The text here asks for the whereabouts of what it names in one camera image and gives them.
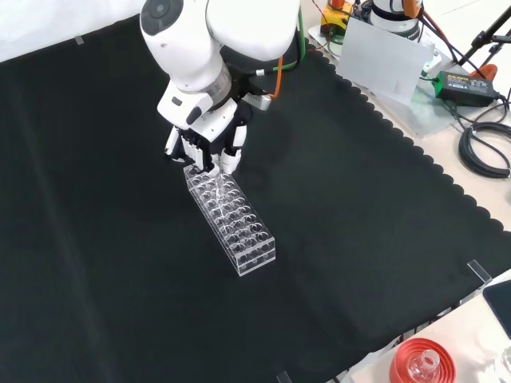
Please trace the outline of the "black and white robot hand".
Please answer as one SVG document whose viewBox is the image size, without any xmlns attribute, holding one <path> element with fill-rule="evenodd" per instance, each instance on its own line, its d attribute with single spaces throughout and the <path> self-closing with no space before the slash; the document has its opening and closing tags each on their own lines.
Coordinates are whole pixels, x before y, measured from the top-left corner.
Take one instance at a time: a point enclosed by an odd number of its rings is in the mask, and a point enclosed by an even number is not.
<svg viewBox="0 0 511 383">
<path fill-rule="evenodd" d="M 171 125 L 166 156 L 210 176 L 232 174 L 241 159 L 251 109 L 228 98 L 213 109 L 207 93 L 186 93 L 170 82 L 157 111 Z"/>
</svg>

